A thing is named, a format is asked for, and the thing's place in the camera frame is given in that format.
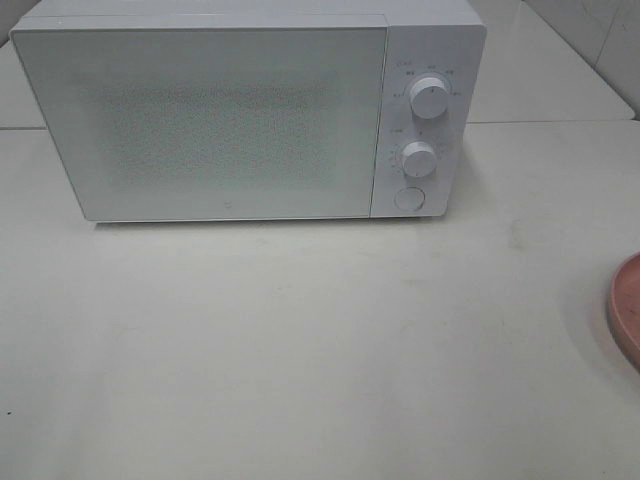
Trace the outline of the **round white door button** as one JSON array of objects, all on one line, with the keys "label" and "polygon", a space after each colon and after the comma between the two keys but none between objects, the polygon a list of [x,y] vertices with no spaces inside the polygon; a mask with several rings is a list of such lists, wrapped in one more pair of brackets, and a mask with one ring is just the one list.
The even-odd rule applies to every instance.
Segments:
[{"label": "round white door button", "polygon": [[407,187],[400,190],[394,197],[395,206],[405,212],[419,211],[425,203],[424,191],[417,187]]}]

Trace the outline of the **pink round plate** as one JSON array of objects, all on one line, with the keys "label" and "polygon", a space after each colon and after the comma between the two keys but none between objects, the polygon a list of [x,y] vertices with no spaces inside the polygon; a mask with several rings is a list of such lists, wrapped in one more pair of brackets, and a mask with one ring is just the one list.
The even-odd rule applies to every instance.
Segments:
[{"label": "pink round plate", "polygon": [[626,259],[616,270],[609,287],[608,325],[622,354],[639,371],[639,254]]}]

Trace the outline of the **lower white timer knob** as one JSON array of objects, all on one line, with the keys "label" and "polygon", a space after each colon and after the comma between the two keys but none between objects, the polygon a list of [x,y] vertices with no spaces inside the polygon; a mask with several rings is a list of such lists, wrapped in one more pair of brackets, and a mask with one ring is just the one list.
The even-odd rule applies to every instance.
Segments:
[{"label": "lower white timer knob", "polygon": [[403,173],[410,178],[423,178],[434,172],[437,155],[426,142],[412,142],[400,151]]}]

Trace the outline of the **upper white power knob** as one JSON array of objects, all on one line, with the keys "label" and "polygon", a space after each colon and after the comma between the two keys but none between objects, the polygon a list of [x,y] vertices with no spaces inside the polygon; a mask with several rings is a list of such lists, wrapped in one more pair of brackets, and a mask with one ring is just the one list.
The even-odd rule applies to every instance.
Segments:
[{"label": "upper white power knob", "polygon": [[443,76],[427,73],[411,83],[408,95],[412,113],[422,120],[432,120],[447,111],[451,86]]}]

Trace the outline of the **white microwave oven body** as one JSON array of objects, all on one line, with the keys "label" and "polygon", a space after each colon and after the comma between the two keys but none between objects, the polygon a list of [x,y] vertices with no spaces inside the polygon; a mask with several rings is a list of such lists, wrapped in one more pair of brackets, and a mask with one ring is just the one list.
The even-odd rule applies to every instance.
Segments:
[{"label": "white microwave oven body", "polygon": [[[10,38],[25,73],[14,44],[19,32],[356,28],[386,32],[369,214],[192,221],[440,216],[446,211],[460,158],[487,35],[479,15],[465,1],[42,1],[17,22]],[[408,95],[411,83],[427,73],[443,76],[451,86],[447,111],[432,120],[412,113]],[[435,150],[437,165],[426,177],[403,173],[400,151],[412,142],[426,142]],[[419,211],[405,212],[395,206],[395,195],[407,187],[424,191],[426,199]]]}]

